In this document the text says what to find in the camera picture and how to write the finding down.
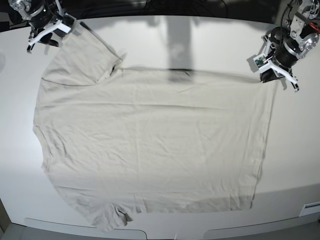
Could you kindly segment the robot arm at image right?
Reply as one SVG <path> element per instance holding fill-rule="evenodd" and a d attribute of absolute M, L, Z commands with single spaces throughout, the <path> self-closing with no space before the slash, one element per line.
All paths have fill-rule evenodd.
<path fill-rule="evenodd" d="M 320 26 L 313 21 L 320 12 L 320 2 L 298 0 L 293 18 L 288 18 L 286 26 L 283 26 L 285 14 L 292 9 L 292 4 L 293 1 L 290 1 L 285 8 L 280 26 L 262 37 L 265 48 L 253 58 L 253 62 L 259 70 L 261 82 L 285 78 L 297 92 L 300 88 L 292 67 L 317 46 L 320 40 Z"/>

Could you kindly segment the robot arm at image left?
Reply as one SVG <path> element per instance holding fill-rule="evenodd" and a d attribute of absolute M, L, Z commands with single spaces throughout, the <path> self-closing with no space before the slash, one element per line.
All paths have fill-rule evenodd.
<path fill-rule="evenodd" d="M 52 36 L 63 39 L 77 20 L 66 12 L 60 0 L 10 0 L 8 3 L 31 27 L 26 49 L 29 54 L 36 43 L 58 47 L 60 43 Z"/>

